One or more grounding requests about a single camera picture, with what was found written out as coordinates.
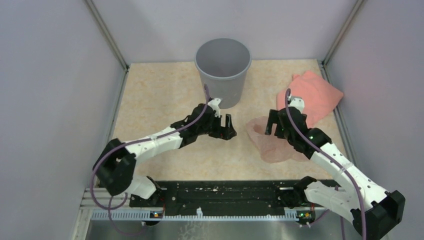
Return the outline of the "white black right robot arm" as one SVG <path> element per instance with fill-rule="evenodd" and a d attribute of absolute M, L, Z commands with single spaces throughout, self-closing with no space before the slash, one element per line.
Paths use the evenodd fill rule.
<path fill-rule="evenodd" d="M 406 198 L 397 190 L 388 191 L 373 182 L 321 129 L 308 128 L 306 119 L 294 106 L 271 109 L 265 134 L 286 140 L 330 174 L 342 190 L 306 176 L 283 194 L 283 204 L 289 208 L 309 203 L 320 205 L 350 222 L 364 240 L 380 240 L 402 221 Z"/>

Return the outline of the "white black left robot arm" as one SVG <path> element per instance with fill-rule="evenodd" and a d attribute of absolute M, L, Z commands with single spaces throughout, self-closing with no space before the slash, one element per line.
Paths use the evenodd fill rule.
<path fill-rule="evenodd" d="M 221 125 L 218 99 L 200 103 L 190 115 L 172 123 L 160 132 L 134 141 L 109 141 L 93 166 L 93 172 L 111 196 L 135 195 L 149 207 L 160 202 L 160 188 L 149 176 L 135 173 L 136 167 L 161 153 L 181 149 L 199 136 L 230 140 L 237 135 L 232 116 L 225 115 Z"/>

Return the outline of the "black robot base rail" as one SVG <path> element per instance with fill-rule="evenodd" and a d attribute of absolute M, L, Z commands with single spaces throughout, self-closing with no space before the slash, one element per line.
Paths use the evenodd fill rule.
<path fill-rule="evenodd" d="M 290 209 L 315 210 L 295 201 L 297 180 L 158 181 L 153 199 L 131 195 L 131 208 L 165 210 L 167 217 L 284 217 Z"/>

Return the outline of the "translucent pink trash bag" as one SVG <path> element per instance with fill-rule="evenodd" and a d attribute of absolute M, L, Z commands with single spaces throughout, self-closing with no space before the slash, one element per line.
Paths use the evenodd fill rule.
<path fill-rule="evenodd" d="M 248 121 L 245 125 L 247 134 L 259 152 L 262 161 L 269 164 L 286 161 L 306 162 L 309 159 L 297 152 L 285 139 L 274 135 L 276 126 L 272 127 L 271 135 L 266 135 L 267 116 L 260 116 Z"/>

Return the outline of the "grey plastic trash bin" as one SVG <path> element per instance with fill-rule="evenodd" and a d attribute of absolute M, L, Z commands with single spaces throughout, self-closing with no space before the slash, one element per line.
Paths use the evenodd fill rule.
<path fill-rule="evenodd" d="M 200 80 L 220 108 L 230 109 L 241 100 L 247 72 L 252 63 L 249 49 L 232 38 L 216 38 L 197 50 L 194 64 Z"/>

